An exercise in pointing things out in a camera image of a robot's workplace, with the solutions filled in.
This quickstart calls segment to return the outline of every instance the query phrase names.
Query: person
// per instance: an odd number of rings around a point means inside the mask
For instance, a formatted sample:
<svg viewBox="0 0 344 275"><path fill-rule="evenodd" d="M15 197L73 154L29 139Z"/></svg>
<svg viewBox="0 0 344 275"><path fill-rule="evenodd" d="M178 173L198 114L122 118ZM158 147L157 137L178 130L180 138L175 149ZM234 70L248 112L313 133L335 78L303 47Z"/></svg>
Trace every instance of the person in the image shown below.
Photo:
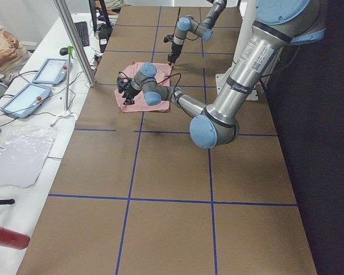
<svg viewBox="0 0 344 275"><path fill-rule="evenodd" d="M120 0L104 0L104 4L108 15L119 15L122 7ZM100 9L102 8L100 1L96 1L96 5Z"/></svg>
<svg viewBox="0 0 344 275"><path fill-rule="evenodd" d="M0 26L0 81L9 85L23 68L31 53L9 32Z"/></svg>

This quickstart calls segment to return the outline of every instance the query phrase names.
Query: blue joint cap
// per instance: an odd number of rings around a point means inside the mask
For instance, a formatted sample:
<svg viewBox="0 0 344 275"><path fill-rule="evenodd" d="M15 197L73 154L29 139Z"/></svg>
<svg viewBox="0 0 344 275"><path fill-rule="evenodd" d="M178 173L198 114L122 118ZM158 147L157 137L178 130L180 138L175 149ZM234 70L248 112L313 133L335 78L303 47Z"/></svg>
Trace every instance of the blue joint cap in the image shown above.
<svg viewBox="0 0 344 275"><path fill-rule="evenodd" d="M208 41L208 40L211 39L212 35L213 35L213 31L212 31L212 30L207 30L207 31L202 35L201 38L202 38L204 41Z"/></svg>
<svg viewBox="0 0 344 275"><path fill-rule="evenodd" d="M179 30L186 31L190 29L190 25L191 25L190 20L188 20L186 17L182 17L178 20L177 28Z"/></svg>
<svg viewBox="0 0 344 275"><path fill-rule="evenodd" d="M149 62L146 62L143 64L143 66L140 68L140 71L143 75L154 77L157 74L157 68Z"/></svg>
<svg viewBox="0 0 344 275"><path fill-rule="evenodd" d="M289 45L296 46L296 45L303 45L303 44L309 44L309 43L320 41L325 36L325 30L326 29L322 29L315 33L308 33L302 36L297 36L292 39Z"/></svg>
<svg viewBox="0 0 344 275"><path fill-rule="evenodd" d="M200 148L213 148L217 144L217 130L206 116L198 115L190 123L190 136Z"/></svg>
<svg viewBox="0 0 344 275"><path fill-rule="evenodd" d="M257 0L256 18L266 25L279 25L297 17L310 0Z"/></svg>
<svg viewBox="0 0 344 275"><path fill-rule="evenodd" d="M154 106L161 103L162 98L159 93L156 92L147 92L144 94L145 102L148 106Z"/></svg>

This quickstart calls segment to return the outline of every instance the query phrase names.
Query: label sticker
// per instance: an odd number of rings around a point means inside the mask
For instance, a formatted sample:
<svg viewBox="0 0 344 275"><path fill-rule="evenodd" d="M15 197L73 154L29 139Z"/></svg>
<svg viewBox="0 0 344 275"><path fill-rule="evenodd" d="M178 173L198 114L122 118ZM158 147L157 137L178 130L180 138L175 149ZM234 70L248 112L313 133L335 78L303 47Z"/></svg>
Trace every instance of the label sticker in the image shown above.
<svg viewBox="0 0 344 275"><path fill-rule="evenodd" d="M257 73L261 73L273 53L274 50L272 48L266 47L257 41L250 40L241 54L240 59L249 68Z"/></svg>

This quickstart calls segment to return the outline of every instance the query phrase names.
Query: computer mouse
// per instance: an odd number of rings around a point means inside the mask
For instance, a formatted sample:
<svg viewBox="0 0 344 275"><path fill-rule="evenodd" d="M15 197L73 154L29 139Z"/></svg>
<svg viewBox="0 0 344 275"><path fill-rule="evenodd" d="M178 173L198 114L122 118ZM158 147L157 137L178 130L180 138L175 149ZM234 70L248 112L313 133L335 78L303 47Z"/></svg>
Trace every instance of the computer mouse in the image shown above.
<svg viewBox="0 0 344 275"><path fill-rule="evenodd" d="M66 56L68 54L68 48L67 47L66 48L61 48L60 49L60 54L62 56Z"/></svg>

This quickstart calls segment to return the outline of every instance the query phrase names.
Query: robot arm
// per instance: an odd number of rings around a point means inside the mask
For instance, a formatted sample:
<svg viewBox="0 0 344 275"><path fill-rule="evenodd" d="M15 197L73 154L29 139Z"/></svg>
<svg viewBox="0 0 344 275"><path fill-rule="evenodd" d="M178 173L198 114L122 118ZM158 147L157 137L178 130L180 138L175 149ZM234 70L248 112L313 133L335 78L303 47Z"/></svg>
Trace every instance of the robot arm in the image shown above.
<svg viewBox="0 0 344 275"><path fill-rule="evenodd" d="M172 42L172 52L168 55L168 62L171 65L175 63L181 54L183 43L185 42L188 32L201 37L203 40L208 41L212 37L214 27L219 15L225 9L227 4L226 0L208 0L213 6L203 23L198 23L191 15L182 17L178 20L177 29L175 34L169 34L163 40L164 43Z"/></svg>
<svg viewBox="0 0 344 275"><path fill-rule="evenodd" d="M325 0L258 0L253 35L212 104L205 105L178 87L158 86L154 78L157 70L151 63L143 65L124 89L124 96L143 90L148 105L170 100L194 117L190 134L201 148L230 143L239 132L236 113L272 57L292 41L298 45L321 39L325 27L324 22L319 21L325 19L326 7Z"/></svg>

